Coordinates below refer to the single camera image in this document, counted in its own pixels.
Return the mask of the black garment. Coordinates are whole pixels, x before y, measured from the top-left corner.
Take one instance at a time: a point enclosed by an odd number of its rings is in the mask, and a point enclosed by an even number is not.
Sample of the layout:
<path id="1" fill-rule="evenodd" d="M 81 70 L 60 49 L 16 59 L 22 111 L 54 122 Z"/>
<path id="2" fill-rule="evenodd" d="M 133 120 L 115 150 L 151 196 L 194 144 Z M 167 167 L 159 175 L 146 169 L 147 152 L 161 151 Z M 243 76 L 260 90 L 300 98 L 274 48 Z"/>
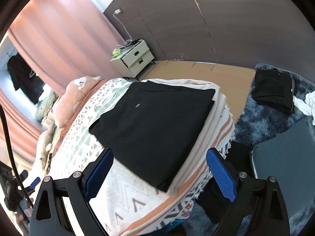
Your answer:
<path id="1" fill-rule="evenodd" d="M 89 132 L 126 168 L 166 192 L 212 110 L 215 92 L 133 82 Z"/>

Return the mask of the folded black clothes pile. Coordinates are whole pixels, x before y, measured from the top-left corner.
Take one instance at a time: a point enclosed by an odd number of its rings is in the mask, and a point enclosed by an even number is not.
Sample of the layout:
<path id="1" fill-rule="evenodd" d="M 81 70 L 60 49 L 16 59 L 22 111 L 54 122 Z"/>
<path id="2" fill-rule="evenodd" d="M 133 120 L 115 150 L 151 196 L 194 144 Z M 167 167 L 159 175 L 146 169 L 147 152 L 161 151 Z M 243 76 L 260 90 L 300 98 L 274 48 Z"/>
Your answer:
<path id="1" fill-rule="evenodd" d="M 286 114 L 293 112 L 295 81 L 288 73 L 277 69 L 258 70 L 251 97 L 260 105 L 267 105 Z"/>

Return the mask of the dark hanging clothes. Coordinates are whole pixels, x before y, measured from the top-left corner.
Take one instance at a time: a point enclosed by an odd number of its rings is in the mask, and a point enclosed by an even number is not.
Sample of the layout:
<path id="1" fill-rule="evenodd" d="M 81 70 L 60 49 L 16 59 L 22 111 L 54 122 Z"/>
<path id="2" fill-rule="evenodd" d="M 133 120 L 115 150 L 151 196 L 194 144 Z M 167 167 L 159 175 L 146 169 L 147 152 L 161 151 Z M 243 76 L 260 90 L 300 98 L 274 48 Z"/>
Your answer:
<path id="1" fill-rule="evenodd" d="M 38 99 L 44 92 L 43 86 L 45 83 L 36 75 L 19 53 L 9 58 L 7 70 L 14 89 L 16 91 L 21 89 L 33 104 L 37 104 Z"/>

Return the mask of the white patterned bedspread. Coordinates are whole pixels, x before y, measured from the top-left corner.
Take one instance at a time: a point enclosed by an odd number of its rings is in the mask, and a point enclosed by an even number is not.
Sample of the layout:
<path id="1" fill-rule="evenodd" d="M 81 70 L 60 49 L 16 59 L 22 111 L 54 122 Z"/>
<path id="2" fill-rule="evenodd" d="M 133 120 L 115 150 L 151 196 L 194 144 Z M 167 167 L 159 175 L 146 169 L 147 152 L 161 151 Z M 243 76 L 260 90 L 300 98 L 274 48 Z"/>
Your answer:
<path id="1" fill-rule="evenodd" d="M 214 110 L 193 147 L 191 164 L 180 171 L 174 189 L 158 190 L 119 161 L 113 162 L 97 197 L 91 202 L 92 209 L 110 235 L 141 235 L 188 219 L 195 199 L 212 178 L 206 164 L 207 150 L 216 147 L 222 156 L 226 156 L 231 146 L 234 123 L 226 96 L 216 84 L 193 79 L 157 79 L 157 83 L 214 89 Z M 87 95 L 60 136 L 49 171 L 52 178 L 67 178 L 96 160 L 103 146 L 89 133 L 89 127 L 115 107 L 130 84 L 123 78 L 103 80 Z"/>

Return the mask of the beige plush toy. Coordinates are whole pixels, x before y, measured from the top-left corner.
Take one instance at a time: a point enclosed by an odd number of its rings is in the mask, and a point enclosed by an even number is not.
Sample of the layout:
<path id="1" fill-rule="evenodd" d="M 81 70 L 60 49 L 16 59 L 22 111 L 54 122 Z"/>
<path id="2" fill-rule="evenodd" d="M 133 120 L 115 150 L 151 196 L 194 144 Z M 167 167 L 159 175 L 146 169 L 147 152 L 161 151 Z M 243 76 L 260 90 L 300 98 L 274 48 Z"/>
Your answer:
<path id="1" fill-rule="evenodd" d="M 52 123 L 38 138 L 36 146 L 36 161 L 40 163 L 42 170 L 45 169 L 48 154 L 52 149 L 52 140 L 55 129 L 56 125 L 55 123 Z"/>

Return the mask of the rumpled light quilt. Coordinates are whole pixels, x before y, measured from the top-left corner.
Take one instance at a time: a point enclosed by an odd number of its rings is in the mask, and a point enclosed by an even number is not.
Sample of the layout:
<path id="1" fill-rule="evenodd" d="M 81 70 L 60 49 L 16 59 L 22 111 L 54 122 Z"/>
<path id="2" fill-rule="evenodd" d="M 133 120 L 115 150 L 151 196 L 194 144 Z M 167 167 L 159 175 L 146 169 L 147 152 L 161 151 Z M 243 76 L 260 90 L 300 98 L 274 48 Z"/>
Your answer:
<path id="1" fill-rule="evenodd" d="M 35 113 L 35 118 L 37 121 L 41 122 L 48 115 L 49 111 L 52 109 L 58 98 L 59 95 L 51 90 L 48 96 L 37 104 L 37 110 Z"/>

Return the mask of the orange patterned pillow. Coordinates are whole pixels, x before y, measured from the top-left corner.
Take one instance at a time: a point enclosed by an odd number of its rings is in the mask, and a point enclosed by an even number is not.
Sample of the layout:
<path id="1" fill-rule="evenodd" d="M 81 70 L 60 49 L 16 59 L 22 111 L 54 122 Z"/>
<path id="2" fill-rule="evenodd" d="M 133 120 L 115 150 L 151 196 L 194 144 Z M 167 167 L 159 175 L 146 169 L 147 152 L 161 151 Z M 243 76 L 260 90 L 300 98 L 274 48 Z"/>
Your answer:
<path id="1" fill-rule="evenodd" d="M 55 124 L 59 128 L 66 127 L 75 112 L 77 112 L 83 104 L 83 101 L 88 99 L 88 96 L 96 87 L 102 86 L 105 82 L 107 82 L 107 79 L 100 76 L 84 76 L 72 80 L 66 87 L 64 95 L 62 95 L 52 107 Z"/>

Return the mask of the white cloth on rug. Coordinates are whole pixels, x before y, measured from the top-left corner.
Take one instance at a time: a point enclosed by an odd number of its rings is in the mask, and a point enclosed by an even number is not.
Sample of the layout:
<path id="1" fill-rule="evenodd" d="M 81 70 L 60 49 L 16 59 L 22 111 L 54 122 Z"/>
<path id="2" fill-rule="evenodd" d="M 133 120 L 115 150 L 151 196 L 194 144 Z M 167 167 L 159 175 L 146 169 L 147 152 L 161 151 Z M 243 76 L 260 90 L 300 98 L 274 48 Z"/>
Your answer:
<path id="1" fill-rule="evenodd" d="M 315 126 L 315 91 L 307 93 L 305 100 L 293 96 L 293 104 L 304 115 L 312 117 L 312 125 Z"/>

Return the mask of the cream bedside cabinet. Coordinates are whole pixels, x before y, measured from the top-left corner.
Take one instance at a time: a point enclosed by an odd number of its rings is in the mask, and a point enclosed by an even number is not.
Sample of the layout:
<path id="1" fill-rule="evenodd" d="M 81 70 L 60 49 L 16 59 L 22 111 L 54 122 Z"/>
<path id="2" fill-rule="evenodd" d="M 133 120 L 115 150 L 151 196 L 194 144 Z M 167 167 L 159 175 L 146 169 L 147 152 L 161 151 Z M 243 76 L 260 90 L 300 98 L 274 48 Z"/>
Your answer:
<path id="1" fill-rule="evenodd" d="M 126 78 L 137 78 L 138 74 L 151 62 L 154 56 L 144 40 L 138 40 L 110 60 L 112 66 Z"/>

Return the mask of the green item on cabinet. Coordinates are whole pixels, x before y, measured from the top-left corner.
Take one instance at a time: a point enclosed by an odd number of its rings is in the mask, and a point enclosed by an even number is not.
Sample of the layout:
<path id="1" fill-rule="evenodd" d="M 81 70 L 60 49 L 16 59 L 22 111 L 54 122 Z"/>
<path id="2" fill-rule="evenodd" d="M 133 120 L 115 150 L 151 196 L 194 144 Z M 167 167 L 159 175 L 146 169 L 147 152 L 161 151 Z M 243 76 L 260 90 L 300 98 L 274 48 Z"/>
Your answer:
<path id="1" fill-rule="evenodd" d="M 122 53 L 121 49 L 114 49 L 112 52 L 112 57 L 116 58 L 117 56 L 119 56 Z"/>

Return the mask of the pink curtain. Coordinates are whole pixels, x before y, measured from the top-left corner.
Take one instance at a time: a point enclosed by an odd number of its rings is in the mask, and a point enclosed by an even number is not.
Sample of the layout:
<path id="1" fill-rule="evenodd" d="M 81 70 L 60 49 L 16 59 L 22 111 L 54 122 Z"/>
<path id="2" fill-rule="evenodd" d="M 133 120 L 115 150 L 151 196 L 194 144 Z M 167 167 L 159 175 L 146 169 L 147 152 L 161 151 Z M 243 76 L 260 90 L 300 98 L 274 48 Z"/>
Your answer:
<path id="1" fill-rule="evenodd" d="M 123 38 L 91 0 L 31 0 L 10 26 L 8 37 L 58 95 L 83 76 L 121 76 L 110 60 Z"/>

